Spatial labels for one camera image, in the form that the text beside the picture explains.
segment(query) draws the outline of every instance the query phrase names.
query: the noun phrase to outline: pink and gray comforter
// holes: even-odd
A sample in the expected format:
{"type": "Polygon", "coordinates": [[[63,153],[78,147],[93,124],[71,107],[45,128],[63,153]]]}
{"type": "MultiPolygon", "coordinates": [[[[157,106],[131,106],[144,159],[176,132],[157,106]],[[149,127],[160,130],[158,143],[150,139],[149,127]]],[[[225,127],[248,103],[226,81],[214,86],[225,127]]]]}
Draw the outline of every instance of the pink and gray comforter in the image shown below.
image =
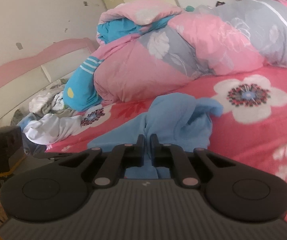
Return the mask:
{"type": "Polygon", "coordinates": [[[148,30],[170,15],[164,28],[125,35],[92,54],[104,60],[94,73],[104,100],[152,98],[204,75],[287,68],[287,1],[241,0],[194,12],[136,1],[103,13],[100,23],[126,17],[148,30]]]}

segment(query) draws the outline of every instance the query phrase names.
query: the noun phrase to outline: yellow dot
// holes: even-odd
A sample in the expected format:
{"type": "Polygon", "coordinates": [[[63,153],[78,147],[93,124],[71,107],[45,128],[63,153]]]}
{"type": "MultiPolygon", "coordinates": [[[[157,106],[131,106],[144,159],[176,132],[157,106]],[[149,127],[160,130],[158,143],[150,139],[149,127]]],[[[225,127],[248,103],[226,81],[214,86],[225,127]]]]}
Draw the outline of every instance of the yellow dot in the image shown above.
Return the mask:
{"type": "Polygon", "coordinates": [[[73,91],[71,88],[68,88],[67,94],[68,94],[68,97],[73,98],[73,91]]]}

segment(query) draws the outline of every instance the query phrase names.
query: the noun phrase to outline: light blue towel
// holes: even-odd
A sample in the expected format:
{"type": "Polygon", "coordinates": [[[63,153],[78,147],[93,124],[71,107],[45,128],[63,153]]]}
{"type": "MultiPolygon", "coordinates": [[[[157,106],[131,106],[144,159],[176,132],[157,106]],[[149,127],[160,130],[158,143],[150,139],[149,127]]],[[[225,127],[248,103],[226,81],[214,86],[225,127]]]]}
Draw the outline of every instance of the light blue towel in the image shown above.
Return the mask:
{"type": "MultiPolygon", "coordinates": [[[[135,144],[139,134],[146,137],[149,145],[150,136],[154,133],[160,143],[176,144],[185,151],[192,152],[196,147],[207,148],[212,133],[209,114],[221,116],[222,110],[222,105],[210,98],[195,99],[181,93],[160,96],[146,113],[92,140],[88,148],[101,147],[104,152],[111,151],[119,144],[135,144]]],[[[146,148],[144,166],[128,168],[125,176],[129,179],[169,178],[168,169],[152,166],[151,153],[149,147],[146,148]]]]}

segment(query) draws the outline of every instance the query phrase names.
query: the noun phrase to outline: pile of clothes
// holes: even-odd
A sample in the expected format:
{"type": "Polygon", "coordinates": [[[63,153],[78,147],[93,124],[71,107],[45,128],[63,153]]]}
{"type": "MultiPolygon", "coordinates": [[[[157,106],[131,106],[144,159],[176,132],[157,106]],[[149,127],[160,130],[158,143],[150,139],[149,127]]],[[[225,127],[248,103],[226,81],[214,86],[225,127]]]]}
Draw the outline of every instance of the pile of clothes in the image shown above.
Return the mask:
{"type": "Polygon", "coordinates": [[[38,93],[29,103],[28,115],[20,109],[15,111],[11,125],[21,127],[27,155],[44,152],[46,145],[65,139],[80,127],[81,116],[74,116],[77,112],[63,101],[66,83],[60,79],[38,93]]]}

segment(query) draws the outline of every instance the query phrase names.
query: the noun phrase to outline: white cloth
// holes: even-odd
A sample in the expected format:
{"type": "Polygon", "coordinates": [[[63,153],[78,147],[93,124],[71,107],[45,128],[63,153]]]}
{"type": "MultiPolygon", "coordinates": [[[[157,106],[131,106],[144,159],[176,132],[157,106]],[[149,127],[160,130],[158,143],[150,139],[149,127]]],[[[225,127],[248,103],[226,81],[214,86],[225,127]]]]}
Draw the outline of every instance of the white cloth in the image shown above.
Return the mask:
{"type": "Polygon", "coordinates": [[[53,111],[60,111],[63,110],[64,103],[63,103],[63,91],[59,94],[56,94],[51,102],[51,110],[53,111]]]}
{"type": "Polygon", "coordinates": [[[45,114],[48,114],[52,109],[52,101],[57,94],[64,90],[64,87],[65,85],[61,85],[53,89],[41,91],[29,103],[29,111],[40,117],[44,116],[45,114]]]}
{"type": "Polygon", "coordinates": [[[80,129],[81,119],[81,115],[59,118],[56,114],[46,114],[38,121],[29,122],[23,133],[34,143],[49,145],[80,129]]]}

